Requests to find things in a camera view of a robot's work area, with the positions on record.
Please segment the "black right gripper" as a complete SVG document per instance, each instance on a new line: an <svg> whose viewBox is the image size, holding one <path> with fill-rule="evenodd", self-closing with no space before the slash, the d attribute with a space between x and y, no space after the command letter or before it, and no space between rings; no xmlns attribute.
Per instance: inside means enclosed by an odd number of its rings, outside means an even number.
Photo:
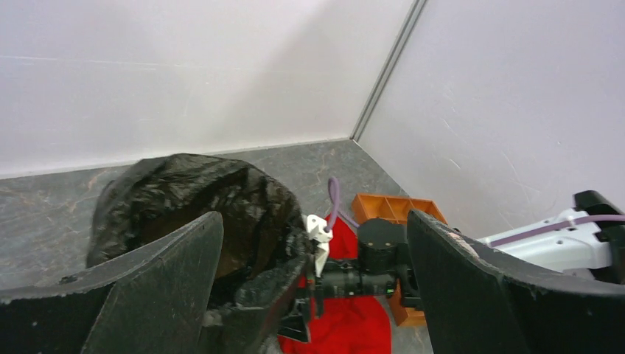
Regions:
<svg viewBox="0 0 625 354"><path fill-rule="evenodd" d="M297 282L295 303L299 311L284 316L279 323L278 335L301 343L311 339L309 322L324 314L322 276L316 274L314 256L309 255Z"/></svg>

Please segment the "black plastic trash bag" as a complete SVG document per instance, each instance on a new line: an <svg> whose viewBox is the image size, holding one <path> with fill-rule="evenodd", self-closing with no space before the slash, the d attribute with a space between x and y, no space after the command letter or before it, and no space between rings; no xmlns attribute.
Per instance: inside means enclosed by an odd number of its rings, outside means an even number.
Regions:
<svg viewBox="0 0 625 354"><path fill-rule="evenodd" d="M191 153L142 159L101 192L85 263L97 266L206 214L223 243L199 353L258 353L291 311L311 245L300 203L253 164Z"/></svg>

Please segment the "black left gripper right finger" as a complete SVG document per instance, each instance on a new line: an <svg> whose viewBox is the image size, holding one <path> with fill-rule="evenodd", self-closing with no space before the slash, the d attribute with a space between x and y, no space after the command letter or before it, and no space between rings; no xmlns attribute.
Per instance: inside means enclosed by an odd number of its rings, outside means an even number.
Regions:
<svg viewBox="0 0 625 354"><path fill-rule="evenodd" d="M435 353L622 353L624 287L548 270L419 210L407 239Z"/></svg>

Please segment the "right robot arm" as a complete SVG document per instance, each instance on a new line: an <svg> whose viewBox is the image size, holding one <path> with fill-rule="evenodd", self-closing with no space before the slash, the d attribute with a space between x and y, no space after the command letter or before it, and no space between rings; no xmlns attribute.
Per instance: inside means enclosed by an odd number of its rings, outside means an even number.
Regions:
<svg viewBox="0 0 625 354"><path fill-rule="evenodd" d="M624 214L594 190L527 226L474 240L432 201L354 199L356 229L305 219L315 259L279 334L298 350L388 353L388 298L428 327L436 353L622 353Z"/></svg>

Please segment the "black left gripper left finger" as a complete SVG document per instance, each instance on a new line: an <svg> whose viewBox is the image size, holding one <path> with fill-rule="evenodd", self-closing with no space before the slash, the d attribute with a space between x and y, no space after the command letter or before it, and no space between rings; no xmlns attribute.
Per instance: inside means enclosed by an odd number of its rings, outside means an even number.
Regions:
<svg viewBox="0 0 625 354"><path fill-rule="evenodd" d="M194 353L223 241L209 212L56 282L1 292L3 353Z"/></svg>

